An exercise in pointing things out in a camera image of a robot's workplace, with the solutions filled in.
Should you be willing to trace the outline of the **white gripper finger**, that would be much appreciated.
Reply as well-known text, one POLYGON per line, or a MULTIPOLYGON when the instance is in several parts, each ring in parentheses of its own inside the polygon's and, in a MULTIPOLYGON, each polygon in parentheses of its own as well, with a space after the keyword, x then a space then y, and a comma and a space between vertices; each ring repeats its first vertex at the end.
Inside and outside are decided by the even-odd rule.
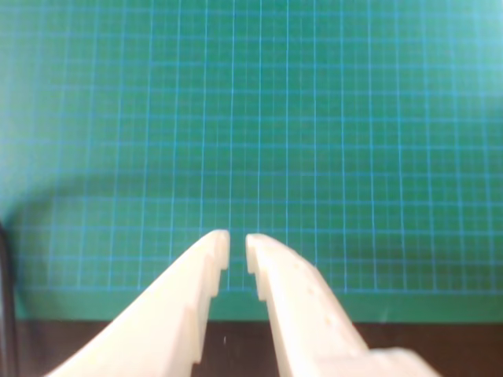
POLYGON ((371 350, 320 272, 290 247, 249 234, 246 255, 266 303, 281 376, 437 374, 410 350, 371 350))
POLYGON ((204 348, 210 301, 229 265, 229 233, 201 237, 51 376, 189 376, 204 348))

